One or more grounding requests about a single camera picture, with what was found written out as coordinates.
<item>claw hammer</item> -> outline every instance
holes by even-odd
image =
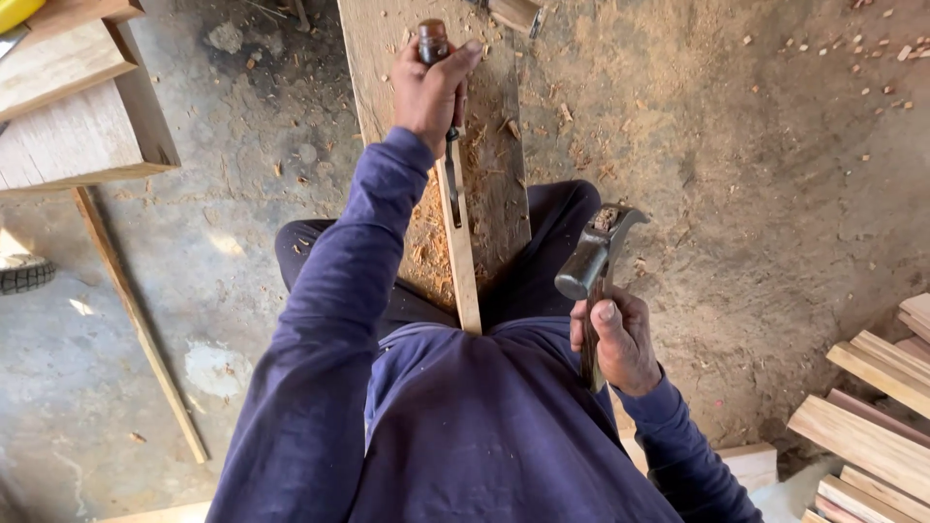
[[[555,288],[576,302],[588,301],[584,318],[584,342],[581,344],[581,380],[593,393],[604,387],[604,376],[597,363],[600,337],[591,324],[591,308],[610,296],[614,284],[614,262],[620,255],[627,233],[636,223],[649,219],[632,207],[603,204],[581,231],[578,246],[555,276]]]

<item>hand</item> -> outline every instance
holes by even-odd
[[[417,135],[438,160],[445,154],[449,126],[465,120],[465,75],[481,61],[482,45],[469,40],[444,60],[427,67],[419,61],[419,37],[397,54],[391,69],[394,87],[394,124]]]
[[[662,379],[649,336],[649,307],[622,288],[612,287],[610,293],[612,300],[601,300],[591,310],[591,324],[601,337],[598,364],[608,383],[627,396],[643,396]],[[587,302],[576,302],[571,312],[573,352],[581,350],[587,308]]]

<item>wood chip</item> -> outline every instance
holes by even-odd
[[[513,120],[507,120],[507,129],[511,132],[513,137],[517,140],[521,140],[520,137],[520,128],[517,127],[516,122]]]
[[[562,110],[562,116],[565,117],[566,122],[574,122],[575,118],[572,118],[572,114],[568,111],[568,105],[562,104],[559,106],[559,109]]]

